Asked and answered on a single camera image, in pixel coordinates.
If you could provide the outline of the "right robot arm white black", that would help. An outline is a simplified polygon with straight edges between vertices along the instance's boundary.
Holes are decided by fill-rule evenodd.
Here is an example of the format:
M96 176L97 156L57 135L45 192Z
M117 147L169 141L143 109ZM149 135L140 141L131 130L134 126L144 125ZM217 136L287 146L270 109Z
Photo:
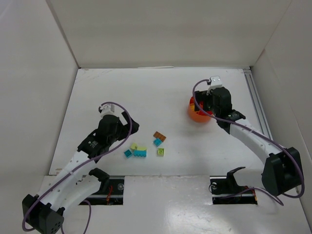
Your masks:
M257 131L242 113L232 108L231 94L225 87L192 93L196 110L215 119L221 129L240 140L264 164L261 183L266 192L289 198L303 196L305 181L297 149L285 148Z

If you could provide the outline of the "yellow orange long lego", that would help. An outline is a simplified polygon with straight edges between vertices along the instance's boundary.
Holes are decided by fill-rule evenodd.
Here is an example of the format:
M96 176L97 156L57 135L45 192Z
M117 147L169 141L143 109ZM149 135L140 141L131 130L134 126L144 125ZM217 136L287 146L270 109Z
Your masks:
M191 111L194 112L194 111L195 111L195 104L194 104L194 103L191 103L191 104L190 104L190 108L191 108Z

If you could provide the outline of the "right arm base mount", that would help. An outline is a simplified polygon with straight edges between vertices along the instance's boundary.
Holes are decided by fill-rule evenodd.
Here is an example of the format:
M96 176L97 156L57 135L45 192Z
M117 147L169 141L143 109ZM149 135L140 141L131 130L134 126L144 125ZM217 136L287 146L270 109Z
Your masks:
M213 205L257 205L254 190L248 190L248 186L239 186L234 173L245 167L238 167L227 172L226 175L210 176L209 191L212 194Z

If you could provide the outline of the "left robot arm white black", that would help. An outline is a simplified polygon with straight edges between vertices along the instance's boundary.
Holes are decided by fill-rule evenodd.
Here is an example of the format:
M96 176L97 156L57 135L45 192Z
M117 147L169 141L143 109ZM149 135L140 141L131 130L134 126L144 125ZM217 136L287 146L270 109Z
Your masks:
M99 160L121 147L139 124L124 110L126 124L114 114L104 114L98 127L78 146L68 164L44 192L28 194L22 200L22 229L55 234L62 229L70 209L107 185L109 175L97 167Z

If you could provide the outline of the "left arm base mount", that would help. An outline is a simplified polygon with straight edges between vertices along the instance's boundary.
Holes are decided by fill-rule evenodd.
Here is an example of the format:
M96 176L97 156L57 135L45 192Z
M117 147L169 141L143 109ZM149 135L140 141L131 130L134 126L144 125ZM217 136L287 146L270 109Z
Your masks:
M90 171L89 175L100 182L99 190L85 198L91 205L123 205L124 176L110 176L99 168Z

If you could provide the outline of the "brown lego brick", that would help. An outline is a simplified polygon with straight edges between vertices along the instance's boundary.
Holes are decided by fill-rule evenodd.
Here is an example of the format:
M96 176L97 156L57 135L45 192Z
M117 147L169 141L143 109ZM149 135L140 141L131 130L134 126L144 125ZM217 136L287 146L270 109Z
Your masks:
M153 137L155 138L159 138L162 142L164 142L166 140L166 136L161 134L160 132L156 131L154 134L153 134Z

